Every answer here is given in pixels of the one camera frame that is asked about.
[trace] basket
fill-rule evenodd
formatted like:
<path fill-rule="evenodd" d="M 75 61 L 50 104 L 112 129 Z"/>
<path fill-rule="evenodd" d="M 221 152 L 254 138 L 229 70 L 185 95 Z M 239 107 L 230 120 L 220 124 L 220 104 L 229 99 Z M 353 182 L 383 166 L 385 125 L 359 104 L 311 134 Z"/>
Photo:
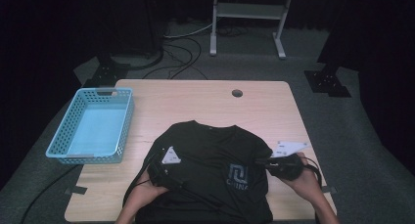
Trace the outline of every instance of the basket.
<path fill-rule="evenodd" d="M 121 162 L 133 111 L 130 88 L 79 89 L 46 157 L 64 164 Z"/>

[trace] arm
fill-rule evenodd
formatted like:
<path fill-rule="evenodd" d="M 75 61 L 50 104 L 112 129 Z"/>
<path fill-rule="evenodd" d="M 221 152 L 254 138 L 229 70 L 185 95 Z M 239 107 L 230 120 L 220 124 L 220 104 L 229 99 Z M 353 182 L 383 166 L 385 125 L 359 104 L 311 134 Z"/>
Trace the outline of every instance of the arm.
<path fill-rule="evenodd" d="M 124 207 L 122 208 L 115 224 L 131 224 L 136 212 L 143 206 L 152 202 L 156 197 L 168 191 L 165 187 L 156 187 L 149 180 L 149 173 L 144 171 L 143 175 L 138 179 L 136 186 L 128 196 Z"/>
<path fill-rule="evenodd" d="M 305 158 L 302 159 L 302 162 L 307 164 Z M 300 197 L 311 203 L 321 224 L 340 223 L 326 197 L 324 197 L 317 179 L 311 170 L 305 168 L 300 177 L 294 181 L 283 179 L 282 181 L 290 186 Z"/>

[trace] forearm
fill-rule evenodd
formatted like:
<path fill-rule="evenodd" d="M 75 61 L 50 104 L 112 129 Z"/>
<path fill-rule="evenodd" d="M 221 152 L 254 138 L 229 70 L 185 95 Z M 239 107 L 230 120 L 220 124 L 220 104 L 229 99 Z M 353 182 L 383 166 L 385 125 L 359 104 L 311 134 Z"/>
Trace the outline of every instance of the forearm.
<path fill-rule="evenodd" d="M 321 224 L 339 224 L 340 221 L 336 216 L 333 208 L 327 202 L 324 195 L 321 195 L 317 199 L 311 202 L 314 210 L 320 220 Z"/>

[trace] wooden table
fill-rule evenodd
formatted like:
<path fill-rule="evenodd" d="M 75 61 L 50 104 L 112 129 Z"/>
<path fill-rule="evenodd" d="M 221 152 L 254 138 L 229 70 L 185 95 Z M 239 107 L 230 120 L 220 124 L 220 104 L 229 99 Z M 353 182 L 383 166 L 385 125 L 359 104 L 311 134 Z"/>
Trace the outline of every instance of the wooden table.
<path fill-rule="evenodd" d="M 305 142 L 303 152 L 317 161 L 299 109 L 286 82 L 222 80 L 120 80 L 131 87 L 135 109 L 122 163 L 86 164 L 72 194 L 65 218 L 69 222 L 115 221 L 124 193 L 148 150 L 171 124 L 195 119 L 216 127 L 238 125 L 262 138 L 270 148 L 278 141 Z M 240 90 L 242 97 L 232 92 Z M 309 202 L 268 174 L 268 202 L 275 220 L 313 219 Z M 330 194 L 326 198 L 335 209 Z"/>

